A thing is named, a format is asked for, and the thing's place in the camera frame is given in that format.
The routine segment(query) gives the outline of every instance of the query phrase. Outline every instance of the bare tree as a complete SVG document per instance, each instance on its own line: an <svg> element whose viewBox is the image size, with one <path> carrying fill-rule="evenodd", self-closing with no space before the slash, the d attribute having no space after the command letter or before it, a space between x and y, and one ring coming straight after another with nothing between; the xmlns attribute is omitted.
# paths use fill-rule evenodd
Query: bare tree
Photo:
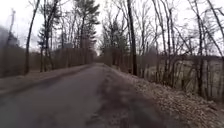
<svg viewBox="0 0 224 128"><path fill-rule="evenodd" d="M127 0L127 7L128 7L128 16L130 21L131 40L132 40L131 52L132 52L133 74L137 75L136 40L135 40L135 30L134 30L134 23L133 23L133 17L132 17L131 0Z"/></svg>
<svg viewBox="0 0 224 128"><path fill-rule="evenodd" d="M33 16L32 16L32 19L31 19L28 36L27 36L27 41L26 41L26 60L25 60L25 71L24 71L25 74L29 73L29 70L30 70L30 67L29 67L30 37L31 37L31 33L32 33L33 22L34 22L34 19L35 19L35 16L36 16L39 4L40 4L40 0L37 0L37 3L35 5L34 11L33 11Z"/></svg>

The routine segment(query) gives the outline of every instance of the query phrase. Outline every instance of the paved path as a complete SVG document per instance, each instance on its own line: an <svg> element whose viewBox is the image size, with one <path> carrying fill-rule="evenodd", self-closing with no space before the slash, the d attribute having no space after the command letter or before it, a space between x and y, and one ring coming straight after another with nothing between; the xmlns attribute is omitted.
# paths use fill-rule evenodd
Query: paved path
<svg viewBox="0 0 224 128"><path fill-rule="evenodd" d="M0 128L175 128L118 75L92 66L0 100Z"/></svg>

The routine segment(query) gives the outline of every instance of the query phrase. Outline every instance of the fallen leaves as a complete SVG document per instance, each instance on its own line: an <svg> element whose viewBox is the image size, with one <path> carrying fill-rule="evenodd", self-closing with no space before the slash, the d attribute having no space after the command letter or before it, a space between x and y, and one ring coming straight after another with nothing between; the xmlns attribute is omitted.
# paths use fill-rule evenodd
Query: fallen leaves
<svg viewBox="0 0 224 128"><path fill-rule="evenodd" d="M170 87L149 83L135 76L114 70L127 82L134 85L138 93L155 101L166 114L187 124L191 128L223 128L224 111L214 102L209 102L190 93L176 91Z"/></svg>

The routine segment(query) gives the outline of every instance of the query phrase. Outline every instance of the forest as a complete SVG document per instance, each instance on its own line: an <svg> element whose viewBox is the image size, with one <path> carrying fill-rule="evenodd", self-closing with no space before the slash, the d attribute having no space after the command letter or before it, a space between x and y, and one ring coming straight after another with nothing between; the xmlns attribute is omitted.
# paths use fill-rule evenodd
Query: forest
<svg viewBox="0 0 224 128"><path fill-rule="evenodd" d="M0 40L0 77L99 62L224 102L224 5L217 0L96 1L30 2L25 47L12 33L12 15L8 34ZM32 51L37 15L43 22L38 49Z"/></svg>

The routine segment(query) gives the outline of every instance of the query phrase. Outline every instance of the tree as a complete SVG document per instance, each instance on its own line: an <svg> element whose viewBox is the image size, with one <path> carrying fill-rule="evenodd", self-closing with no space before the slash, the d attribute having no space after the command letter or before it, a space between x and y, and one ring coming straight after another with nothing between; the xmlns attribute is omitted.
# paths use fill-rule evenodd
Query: tree
<svg viewBox="0 0 224 128"><path fill-rule="evenodd" d="M88 51L92 51L95 38L94 25L99 24L97 16L99 15L99 5L94 5L94 0L76 0L77 13L81 19L81 25L79 28L79 44L81 48L81 63L87 63Z"/></svg>
<svg viewBox="0 0 224 128"><path fill-rule="evenodd" d="M133 74L137 76L136 40L135 40L134 22L132 17L131 0L127 0L127 7L128 7L128 16L129 16L130 31L131 31L131 52L132 52Z"/></svg>
<svg viewBox="0 0 224 128"><path fill-rule="evenodd" d="M36 16L36 13L37 13L39 4L40 4L40 0L37 0L37 3L35 5L35 9L33 11L33 16L32 16L32 19L31 19L31 23L30 23L29 33L28 33L28 36L27 36L27 41L26 41L26 55L25 55L26 56L26 60L25 60L25 71L24 71L25 74L29 73L29 70L30 70L30 67L29 67L30 37L31 37L31 33L32 33L33 22L34 22L34 19L35 19L35 16Z"/></svg>

